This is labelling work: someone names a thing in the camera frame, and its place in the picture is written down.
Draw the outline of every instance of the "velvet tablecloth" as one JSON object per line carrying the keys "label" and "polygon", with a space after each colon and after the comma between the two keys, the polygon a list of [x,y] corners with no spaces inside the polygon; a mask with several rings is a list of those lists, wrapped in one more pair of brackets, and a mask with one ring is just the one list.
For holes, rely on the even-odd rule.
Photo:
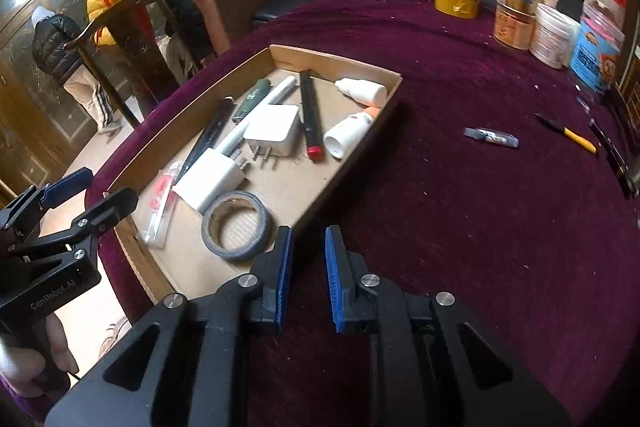
{"label": "velvet tablecloth", "polygon": [[[334,223],[405,291],[461,299],[576,422],[606,396],[640,322],[635,207],[604,157],[534,119],[543,112],[594,141],[568,74],[498,44],[493,23],[489,10],[461,20],[433,0],[316,0],[194,77],[97,173],[87,206],[182,108],[272,43],[404,77],[381,136],[298,238],[284,333],[251,347],[250,425],[366,425],[367,339],[337,335],[330,314],[322,229]],[[623,146],[612,114],[592,113]],[[468,139],[466,126],[512,133],[520,147]],[[150,302],[113,232],[100,257],[127,315],[140,317]]]}

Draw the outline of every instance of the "cardboard tray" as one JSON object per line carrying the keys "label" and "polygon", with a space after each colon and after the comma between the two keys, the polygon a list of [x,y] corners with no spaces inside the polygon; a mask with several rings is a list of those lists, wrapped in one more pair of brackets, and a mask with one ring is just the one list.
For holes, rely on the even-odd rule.
{"label": "cardboard tray", "polygon": [[[137,210],[115,230],[131,267],[154,303],[174,291],[190,299],[208,295],[250,268],[250,262],[232,264],[210,253],[200,235],[202,216],[179,198],[164,248],[148,247],[138,239],[138,227],[144,227],[142,219],[154,197],[152,182],[158,171],[187,157],[209,122],[213,108],[222,98],[231,96],[234,100],[243,100],[260,78],[270,79],[275,86],[287,75],[307,69],[312,70],[323,130],[364,109],[332,86],[336,80],[366,78],[386,86],[389,96],[363,140],[341,161],[326,153],[324,161],[313,163],[306,157],[302,135],[291,156],[272,157],[264,165],[260,161],[250,161],[251,165],[246,170],[247,180],[238,189],[258,196],[270,211],[276,226],[288,225],[294,231],[299,230],[388,118],[394,105],[394,94],[402,82],[400,74],[349,58],[273,44],[221,78],[185,107],[147,143],[109,188],[114,192],[122,187],[131,187],[140,197]],[[282,103],[299,105],[300,88],[296,88]],[[222,136],[233,126],[229,121]],[[248,145],[243,143],[241,149],[242,154],[250,159],[252,154]]]}

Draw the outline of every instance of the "black puffer jacket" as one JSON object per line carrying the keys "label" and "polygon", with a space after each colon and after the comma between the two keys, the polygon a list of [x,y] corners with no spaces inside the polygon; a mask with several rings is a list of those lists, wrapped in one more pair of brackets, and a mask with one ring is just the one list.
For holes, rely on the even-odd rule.
{"label": "black puffer jacket", "polygon": [[[204,25],[202,12],[193,0],[166,0],[166,3],[174,12],[175,18],[180,25],[180,30],[184,34],[185,44],[190,47],[200,60],[213,53],[213,46]],[[164,27],[166,34],[170,37],[174,34],[173,29],[166,24]]]}
{"label": "black puffer jacket", "polygon": [[54,15],[36,24],[31,54],[37,67],[55,78],[63,86],[82,65],[78,52],[66,53],[64,45],[75,39],[82,30],[66,15]]}

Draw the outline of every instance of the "packing tape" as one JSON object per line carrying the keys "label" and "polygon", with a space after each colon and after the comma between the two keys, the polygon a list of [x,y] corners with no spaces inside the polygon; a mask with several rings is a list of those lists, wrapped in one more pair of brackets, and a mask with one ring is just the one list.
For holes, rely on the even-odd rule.
{"label": "packing tape", "polygon": [[475,19],[479,4],[480,0],[436,0],[436,10],[462,19]]}
{"label": "packing tape", "polygon": [[211,203],[200,231],[212,253],[227,261],[247,261],[267,246],[271,215],[254,194],[232,190]]}

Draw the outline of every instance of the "human hand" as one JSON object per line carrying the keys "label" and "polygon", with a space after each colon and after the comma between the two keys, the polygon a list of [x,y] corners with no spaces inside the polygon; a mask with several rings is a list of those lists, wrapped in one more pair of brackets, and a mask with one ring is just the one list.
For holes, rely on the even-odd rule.
{"label": "human hand", "polygon": [[[69,351],[60,319],[55,314],[49,315],[44,319],[44,328],[56,367],[64,373],[76,374],[78,363]],[[36,398],[45,394],[33,381],[44,371],[45,364],[44,357],[36,350],[20,347],[11,335],[0,335],[0,376],[19,396]]]}

